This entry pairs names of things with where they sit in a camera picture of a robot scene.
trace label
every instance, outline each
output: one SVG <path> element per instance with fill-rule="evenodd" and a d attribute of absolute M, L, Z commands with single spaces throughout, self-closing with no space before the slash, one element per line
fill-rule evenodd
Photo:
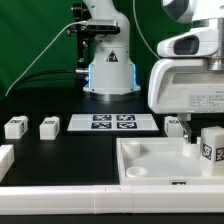
<path fill-rule="evenodd" d="M 199 108 L 224 107 L 224 95 L 190 95 L 189 106 Z"/>
<path fill-rule="evenodd" d="M 12 124 L 19 124 L 20 122 L 22 122 L 22 120 L 12 120 L 10 123 L 12 123 Z"/>
<path fill-rule="evenodd" d="M 107 58 L 107 62 L 118 62 L 117 56 L 114 51 L 110 53 L 109 57 Z"/>
<path fill-rule="evenodd" d="M 112 116 L 111 115 L 93 115 L 94 121 L 111 121 Z"/>
<path fill-rule="evenodd" d="M 137 129 L 136 122 L 118 122 L 117 129 Z"/>
<path fill-rule="evenodd" d="M 55 121 L 45 121 L 44 124 L 54 124 Z"/>
<path fill-rule="evenodd" d="M 170 120 L 169 123 L 170 124 L 179 124 L 179 121 L 177 121 L 177 120 Z"/>
<path fill-rule="evenodd" d="M 111 129 L 111 122 L 93 122 L 91 129 Z"/>
<path fill-rule="evenodd" d="M 21 132 L 22 132 L 22 134 L 25 132 L 25 124 L 24 124 L 24 122 L 21 124 Z"/>
<path fill-rule="evenodd" d="M 224 148 L 216 149 L 216 162 L 224 160 Z"/>
<path fill-rule="evenodd" d="M 203 144 L 202 156 L 206 159 L 212 160 L 212 147 L 206 144 Z"/>
<path fill-rule="evenodd" d="M 135 121 L 135 115 L 117 115 L 117 121 Z"/>
<path fill-rule="evenodd" d="M 187 185 L 186 180 L 171 180 L 171 185 Z"/>

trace black cable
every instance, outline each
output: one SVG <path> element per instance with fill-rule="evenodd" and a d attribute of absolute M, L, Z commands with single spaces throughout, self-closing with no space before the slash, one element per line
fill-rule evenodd
<path fill-rule="evenodd" d="M 12 88 L 10 89 L 10 91 L 8 92 L 8 95 L 13 92 L 13 90 L 15 88 L 17 88 L 21 83 L 29 80 L 29 79 L 33 79 L 35 77 L 38 76 L 43 76 L 43 75 L 55 75 L 55 74 L 75 74 L 75 70 L 50 70 L 50 71 L 43 71 L 43 72 L 37 72 L 28 76 L 25 76 L 23 78 L 21 78 L 18 82 L 16 82 Z"/>
<path fill-rule="evenodd" d="M 34 79 L 34 80 L 26 80 L 24 82 L 20 82 L 17 86 L 15 86 L 12 91 L 14 91 L 17 87 L 27 84 L 27 83 L 31 83 L 31 82 L 52 82 L 52 81 L 74 81 L 74 80 L 80 80 L 79 78 L 57 78 L 57 79 Z"/>

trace white box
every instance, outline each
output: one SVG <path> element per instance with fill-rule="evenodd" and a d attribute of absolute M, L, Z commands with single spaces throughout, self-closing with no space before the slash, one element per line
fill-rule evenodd
<path fill-rule="evenodd" d="M 55 140 L 60 131 L 60 119 L 58 117 L 47 117 L 40 125 L 41 140 Z"/>
<path fill-rule="evenodd" d="M 25 116 L 13 117 L 5 128 L 6 139 L 20 139 L 28 130 L 28 118 Z"/>
<path fill-rule="evenodd" d="M 224 176 L 224 129 L 202 129 L 201 141 L 201 169 L 210 176 Z"/>
<path fill-rule="evenodd" d="M 15 161 L 13 145 L 2 145 L 0 147 L 0 182 Z"/>
<path fill-rule="evenodd" d="M 132 156 L 134 149 L 138 151 L 135 157 Z M 200 139 L 193 149 L 193 156 L 186 155 L 183 138 L 118 138 L 120 183 L 149 186 L 224 185 L 224 176 L 204 175 L 200 166 Z"/>
<path fill-rule="evenodd" d="M 164 130 L 169 138 L 183 137 L 183 127 L 177 117 L 165 117 Z"/>

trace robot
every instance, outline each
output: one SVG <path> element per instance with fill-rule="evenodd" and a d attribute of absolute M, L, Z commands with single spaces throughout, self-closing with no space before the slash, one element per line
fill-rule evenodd
<path fill-rule="evenodd" d="M 76 30 L 79 46 L 76 72 L 88 76 L 88 84 L 83 88 L 85 95 L 117 101 L 138 94 L 140 86 L 136 84 L 136 67 L 129 58 L 128 19 L 115 9 L 112 0 L 83 2 L 85 5 L 73 5 L 72 11 L 76 21 L 88 18 L 86 11 L 91 17 Z M 96 45 L 94 59 L 86 65 L 82 50 L 93 41 Z"/>
<path fill-rule="evenodd" d="M 159 43 L 158 54 L 165 59 L 152 69 L 148 104 L 155 113 L 179 114 L 191 132 L 186 121 L 192 113 L 224 112 L 224 1 L 163 0 L 162 7 L 192 28 Z"/>

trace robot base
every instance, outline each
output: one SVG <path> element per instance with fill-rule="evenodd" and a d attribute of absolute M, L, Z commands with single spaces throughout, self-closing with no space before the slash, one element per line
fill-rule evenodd
<path fill-rule="evenodd" d="M 84 95 L 94 100 L 101 100 L 106 102 L 112 101 L 124 101 L 132 99 L 133 97 L 137 97 L 141 95 L 141 87 L 137 86 L 131 90 L 131 92 L 127 93 L 117 93 L 117 94 L 103 94 L 103 93 L 96 93 L 92 90 L 84 87 Z"/>

